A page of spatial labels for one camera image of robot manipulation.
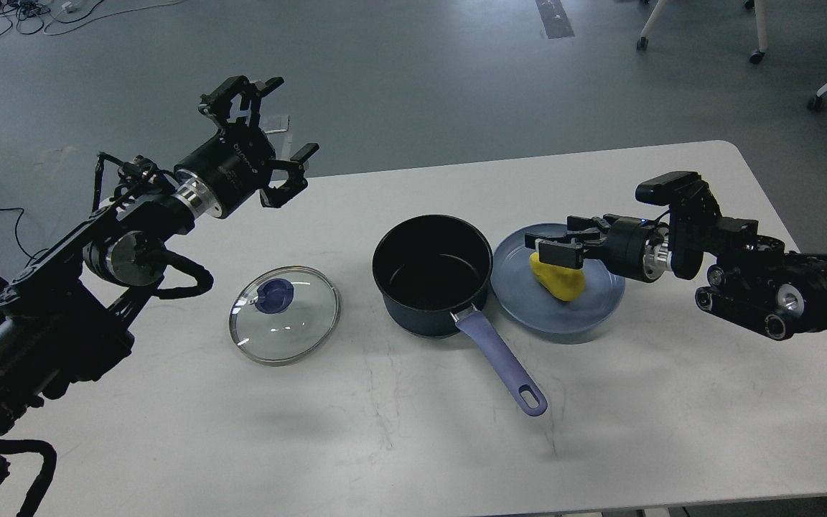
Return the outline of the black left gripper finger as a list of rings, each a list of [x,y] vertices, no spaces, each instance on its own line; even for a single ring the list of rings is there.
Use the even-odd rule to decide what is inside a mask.
[[[284,78],[252,81],[243,75],[232,76],[210,94],[200,96],[198,112],[211,120],[221,135],[262,132],[262,101],[284,83]]]
[[[318,143],[304,145],[290,159],[267,159],[261,165],[259,197],[265,208],[282,208],[308,186],[306,168],[309,158],[319,151]],[[272,186],[274,172],[285,172],[286,179]]]

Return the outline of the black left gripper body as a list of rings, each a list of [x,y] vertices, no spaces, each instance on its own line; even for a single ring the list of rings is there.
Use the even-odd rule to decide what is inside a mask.
[[[176,197],[195,218],[227,218],[261,187],[263,165],[276,157],[263,132],[211,137],[173,168]]]

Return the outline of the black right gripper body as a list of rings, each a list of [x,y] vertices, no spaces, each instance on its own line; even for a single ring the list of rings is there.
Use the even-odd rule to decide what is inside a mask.
[[[600,261],[611,274],[652,282],[669,271],[668,225],[659,220],[604,216]]]

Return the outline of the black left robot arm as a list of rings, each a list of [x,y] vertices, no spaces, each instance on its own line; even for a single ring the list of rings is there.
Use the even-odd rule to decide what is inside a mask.
[[[306,164],[318,144],[279,159],[261,127],[262,101],[283,82],[239,75],[203,95],[198,111],[216,132],[171,170],[142,156],[100,153],[88,218],[11,281],[0,277],[0,487],[9,455],[42,458],[20,516],[42,504],[58,455],[42,439],[7,439],[17,419],[128,357],[129,327],[148,301],[212,288],[210,272],[167,241],[190,232],[200,216],[232,215],[253,194],[279,208],[307,187]]]

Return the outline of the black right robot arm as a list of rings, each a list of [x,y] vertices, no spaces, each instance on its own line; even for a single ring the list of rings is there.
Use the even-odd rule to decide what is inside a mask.
[[[643,181],[635,197],[665,208],[664,215],[570,216],[562,235],[525,233],[524,245],[541,263],[581,269],[591,259],[646,284],[666,272],[693,279],[712,255],[708,284],[695,293],[701,311],[772,340],[827,330],[827,254],[788,251],[780,239],[760,235],[756,220],[722,215],[696,172]]]

